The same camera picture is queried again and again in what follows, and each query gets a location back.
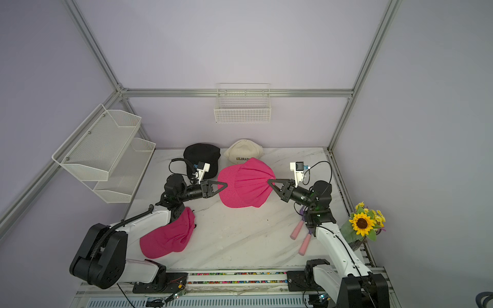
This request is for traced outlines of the plain black cap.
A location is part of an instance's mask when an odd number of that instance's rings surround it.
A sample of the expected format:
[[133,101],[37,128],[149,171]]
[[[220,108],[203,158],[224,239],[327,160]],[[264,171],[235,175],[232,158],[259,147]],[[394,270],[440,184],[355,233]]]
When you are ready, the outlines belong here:
[[210,164],[209,171],[204,177],[206,179],[217,176],[220,156],[220,149],[217,146],[204,143],[190,145],[183,153],[183,158],[193,165],[198,165],[199,162]]

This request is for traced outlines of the magenta cap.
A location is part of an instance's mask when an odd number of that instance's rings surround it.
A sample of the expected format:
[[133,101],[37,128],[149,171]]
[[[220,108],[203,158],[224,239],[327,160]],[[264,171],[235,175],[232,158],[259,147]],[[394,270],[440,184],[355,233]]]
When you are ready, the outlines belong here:
[[220,200],[223,205],[232,209],[260,208],[273,191],[268,181],[275,179],[273,170],[255,158],[227,167],[218,175],[218,181],[227,184],[219,193]]
[[141,251],[148,259],[182,252],[188,245],[195,227],[195,214],[186,207],[176,221],[142,237],[139,240]]

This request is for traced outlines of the cream Colorado cap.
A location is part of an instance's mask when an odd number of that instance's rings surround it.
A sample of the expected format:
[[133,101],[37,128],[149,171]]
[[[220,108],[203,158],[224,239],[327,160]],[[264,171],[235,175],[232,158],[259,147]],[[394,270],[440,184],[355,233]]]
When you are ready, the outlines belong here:
[[260,159],[264,155],[264,150],[254,141],[240,139],[228,148],[224,155],[233,164],[243,164],[252,158]]

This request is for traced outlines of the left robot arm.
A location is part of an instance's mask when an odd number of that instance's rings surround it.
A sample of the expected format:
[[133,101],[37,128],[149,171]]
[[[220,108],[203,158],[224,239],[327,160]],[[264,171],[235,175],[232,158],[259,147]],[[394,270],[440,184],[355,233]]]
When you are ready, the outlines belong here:
[[70,274],[103,290],[122,282],[165,290],[173,280],[157,259],[182,252],[196,228],[195,214],[185,202],[210,198],[227,186],[213,180],[187,185],[183,176],[169,176],[160,200],[145,212],[113,225],[93,225],[69,267]]

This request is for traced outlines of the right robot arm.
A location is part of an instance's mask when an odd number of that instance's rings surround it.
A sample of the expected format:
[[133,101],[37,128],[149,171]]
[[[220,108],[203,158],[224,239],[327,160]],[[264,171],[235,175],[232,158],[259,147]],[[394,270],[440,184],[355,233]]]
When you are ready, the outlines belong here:
[[390,307],[386,279],[359,260],[340,232],[330,209],[332,185],[319,180],[306,189],[287,179],[269,180],[268,185],[282,201],[304,208],[305,225],[330,258],[307,262],[306,283],[321,287],[336,307]]

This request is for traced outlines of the purple pink garden fork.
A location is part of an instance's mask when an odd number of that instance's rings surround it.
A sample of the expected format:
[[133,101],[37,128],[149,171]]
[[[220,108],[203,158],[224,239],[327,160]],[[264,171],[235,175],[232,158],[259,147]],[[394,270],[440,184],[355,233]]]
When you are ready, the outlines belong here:
[[298,235],[301,231],[301,229],[303,228],[304,226],[304,210],[300,210],[299,211],[299,215],[301,217],[301,220],[300,222],[298,222],[298,224],[296,225],[296,227],[294,228],[293,232],[290,234],[290,238],[292,240],[296,240],[296,238],[298,238]]

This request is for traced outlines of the sunflower bouquet in pot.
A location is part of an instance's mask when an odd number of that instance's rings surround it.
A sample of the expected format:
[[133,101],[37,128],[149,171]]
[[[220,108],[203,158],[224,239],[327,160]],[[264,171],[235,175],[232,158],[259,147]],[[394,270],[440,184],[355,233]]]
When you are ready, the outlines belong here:
[[368,240],[376,241],[377,236],[385,231],[385,223],[386,218],[380,210],[369,209],[360,202],[340,227],[340,232],[351,249],[357,251]]

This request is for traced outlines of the white two-tier mesh shelf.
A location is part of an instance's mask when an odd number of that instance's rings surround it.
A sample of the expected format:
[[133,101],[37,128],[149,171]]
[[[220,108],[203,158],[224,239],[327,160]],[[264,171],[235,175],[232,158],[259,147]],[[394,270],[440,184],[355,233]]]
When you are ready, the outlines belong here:
[[52,160],[107,204],[129,204],[155,151],[141,117],[98,105]]

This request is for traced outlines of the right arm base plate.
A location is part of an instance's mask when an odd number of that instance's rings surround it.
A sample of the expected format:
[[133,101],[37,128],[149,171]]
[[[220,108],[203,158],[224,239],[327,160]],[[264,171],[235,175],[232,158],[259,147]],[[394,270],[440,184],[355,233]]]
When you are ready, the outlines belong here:
[[340,291],[340,277],[328,268],[317,266],[312,274],[306,274],[304,271],[288,271],[286,274],[288,290],[291,292],[327,291],[328,293],[337,293]]

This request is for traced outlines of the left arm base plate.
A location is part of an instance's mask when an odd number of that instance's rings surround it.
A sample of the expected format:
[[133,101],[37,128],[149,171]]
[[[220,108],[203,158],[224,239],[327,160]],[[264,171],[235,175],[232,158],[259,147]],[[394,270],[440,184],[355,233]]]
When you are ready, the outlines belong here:
[[134,294],[175,294],[186,288],[188,273],[161,273],[150,283],[137,283],[133,286]]

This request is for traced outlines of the aluminium front rail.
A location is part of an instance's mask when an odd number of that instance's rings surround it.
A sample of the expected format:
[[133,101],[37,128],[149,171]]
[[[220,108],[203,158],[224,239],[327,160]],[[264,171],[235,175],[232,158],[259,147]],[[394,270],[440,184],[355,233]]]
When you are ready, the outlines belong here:
[[82,284],[72,307],[335,307],[325,291],[288,290],[288,270],[190,271],[175,294],[134,294],[135,284],[107,290]]

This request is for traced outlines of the aluminium cage frame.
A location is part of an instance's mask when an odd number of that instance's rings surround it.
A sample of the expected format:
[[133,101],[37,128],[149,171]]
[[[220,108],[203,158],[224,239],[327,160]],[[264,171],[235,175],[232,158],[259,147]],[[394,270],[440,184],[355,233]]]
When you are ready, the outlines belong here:
[[87,231],[159,201],[196,143],[324,154],[390,1],[2,1],[2,307],[69,307]]

